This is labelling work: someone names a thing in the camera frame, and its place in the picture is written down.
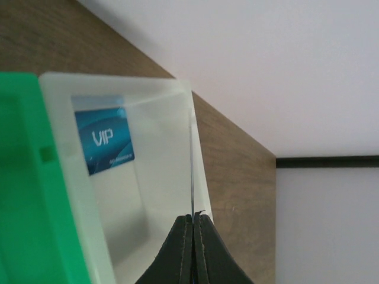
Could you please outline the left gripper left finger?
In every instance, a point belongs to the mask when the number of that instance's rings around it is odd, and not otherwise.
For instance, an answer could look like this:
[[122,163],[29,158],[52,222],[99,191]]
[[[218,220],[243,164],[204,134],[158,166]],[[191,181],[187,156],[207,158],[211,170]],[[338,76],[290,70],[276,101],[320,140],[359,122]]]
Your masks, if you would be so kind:
[[192,283],[192,217],[176,218],[152,264],[137,283]]

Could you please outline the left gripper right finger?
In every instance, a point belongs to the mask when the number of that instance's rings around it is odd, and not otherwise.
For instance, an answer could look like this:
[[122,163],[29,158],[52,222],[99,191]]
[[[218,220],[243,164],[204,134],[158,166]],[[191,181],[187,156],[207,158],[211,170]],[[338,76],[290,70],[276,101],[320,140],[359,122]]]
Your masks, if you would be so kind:
[[194,215],[194,282],[240,284],[253,281],[229,253],[211,218]]

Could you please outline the blue VIP card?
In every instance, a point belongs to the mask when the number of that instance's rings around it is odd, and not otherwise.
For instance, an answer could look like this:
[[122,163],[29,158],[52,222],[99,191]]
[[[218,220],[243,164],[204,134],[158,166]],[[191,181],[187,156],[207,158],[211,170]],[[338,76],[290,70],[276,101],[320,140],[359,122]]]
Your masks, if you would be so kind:
[[191,181],[191,218],[194,222],[194,158],[193,158],[193,146],[192,146],[192,110],[188,111],[188,127],[189,127],[189,156],[190,156],[190,181]]

